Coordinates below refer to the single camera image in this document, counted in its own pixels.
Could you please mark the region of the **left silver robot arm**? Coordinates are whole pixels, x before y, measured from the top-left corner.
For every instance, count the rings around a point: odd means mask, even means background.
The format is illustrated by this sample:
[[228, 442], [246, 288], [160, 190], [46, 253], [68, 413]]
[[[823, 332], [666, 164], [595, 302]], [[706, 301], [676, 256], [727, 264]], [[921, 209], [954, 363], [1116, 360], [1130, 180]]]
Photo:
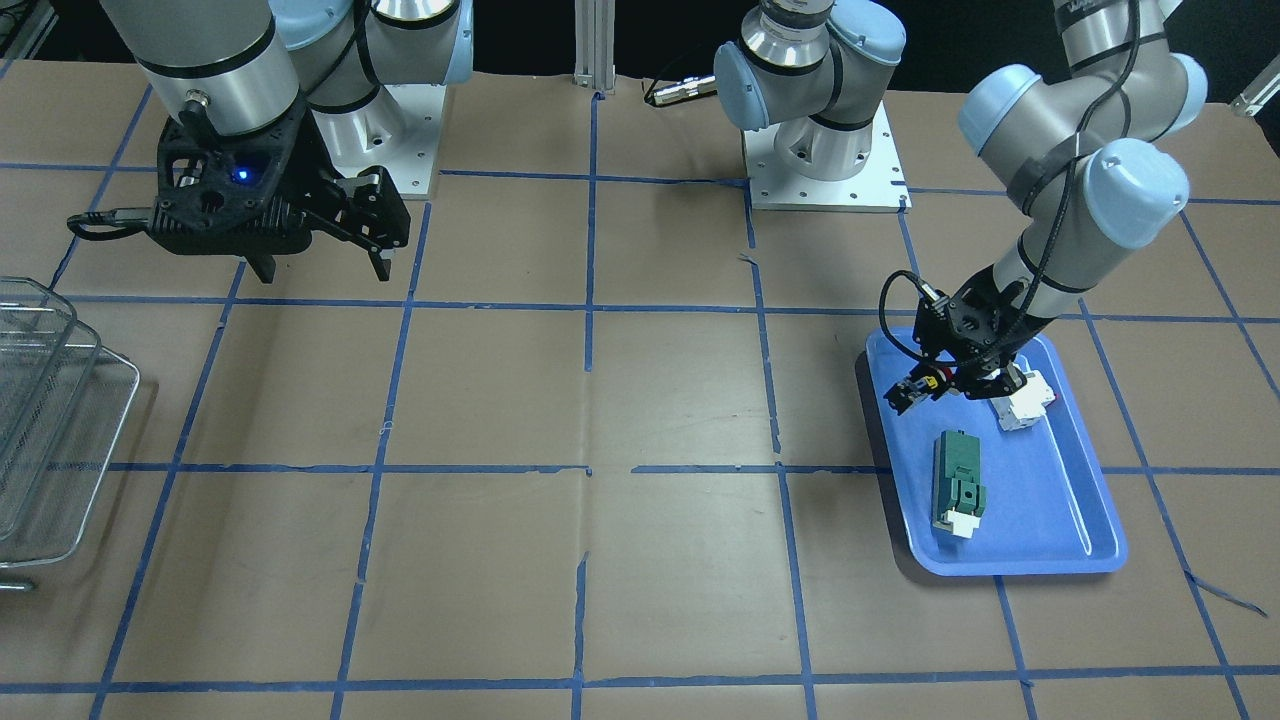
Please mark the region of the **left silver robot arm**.
[[[1018, 351], [1183, 209], [1190, 188], [1155, 146], [1189, 126], [1204, 69], [1172, 53], [1153, 1], [1057, 1], [1068, 79], [1002, 67], [966, 96], [957, 124], [1030, 219], [1015, 245], [946, 293], [902, 272], [919, 301], [915, 361], [884, 393], [904, 414], [946, 393], [1007, 397], [1027, 383]], [[860, 169], [872, 123], [902, 60], [904, 23], [873, 1], [760, 1], [713, 60], [718, 95], [744, 131], [777, 128], [792, 170], [842, 181]]]

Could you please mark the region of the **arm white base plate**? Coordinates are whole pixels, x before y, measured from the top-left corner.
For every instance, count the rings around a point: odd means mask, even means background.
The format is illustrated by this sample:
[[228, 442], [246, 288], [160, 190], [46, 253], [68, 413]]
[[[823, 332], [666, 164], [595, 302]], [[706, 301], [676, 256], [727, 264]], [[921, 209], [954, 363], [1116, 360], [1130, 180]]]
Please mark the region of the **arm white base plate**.
[[751, 206], [765, 211], [899, 213], [913, 206], [884, 105], [869, 126], [810, 118], [742, 132]]
[[436, 174], [448, 88], [393, 85], [353, 111], [314, 110], [332, 161], [346, 177], [384, 167], [402, 199], [426, 200]]

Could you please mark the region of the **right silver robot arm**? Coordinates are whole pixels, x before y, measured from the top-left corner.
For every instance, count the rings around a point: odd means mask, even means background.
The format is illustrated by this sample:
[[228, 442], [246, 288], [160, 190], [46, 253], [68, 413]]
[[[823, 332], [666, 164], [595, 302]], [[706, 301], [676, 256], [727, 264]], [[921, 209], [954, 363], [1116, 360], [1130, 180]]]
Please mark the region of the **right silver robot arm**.
[[439, 94], [474, 70], [471, 1], [105, 1], [166, 109], [157, 188], [142, 208], [86, 211], [82, 240], [146, 234], [179, 256], [234, 256], [265, 284], [321, 232], [388, 281], [428, 191]]

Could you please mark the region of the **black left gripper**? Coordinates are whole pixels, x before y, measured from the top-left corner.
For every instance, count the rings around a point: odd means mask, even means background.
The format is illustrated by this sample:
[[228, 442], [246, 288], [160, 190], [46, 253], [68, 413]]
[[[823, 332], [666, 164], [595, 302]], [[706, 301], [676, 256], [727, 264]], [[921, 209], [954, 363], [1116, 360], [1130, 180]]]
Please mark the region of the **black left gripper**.
[[[948, 393], [969, 400], [1004, 398], [1027, 386], [1015, 357], [1041, 329], [1041, 319], [1021, 309], [1020, 297], [1029, 288], [1027, 279], [998, 288], [995, 269], [988, 266], [952, 296], [954, 322], [964, 341], [951, 354], [957, 368]], [[908, 375], [884, 392], [884, 401], [899, 416], [925, 398], [931, 398], [929, 375]]]

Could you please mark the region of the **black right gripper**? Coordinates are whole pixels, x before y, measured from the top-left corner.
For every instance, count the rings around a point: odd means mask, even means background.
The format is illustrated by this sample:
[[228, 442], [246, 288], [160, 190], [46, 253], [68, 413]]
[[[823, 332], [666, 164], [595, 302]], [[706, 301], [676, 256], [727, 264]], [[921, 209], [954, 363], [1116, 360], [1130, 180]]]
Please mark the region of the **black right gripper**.
[[[321, 231], [367, 250], [375, 277], [390, 281], [392, 250], [410, 237], [411, 218], [390, 172], [367, 167], [343, 177], [333, 167], [320, 140], [297, 140], [291, 149], [291, 250], [305, 251]], [[276, 259], [244, 255], [262, 284], [271, 284]]]

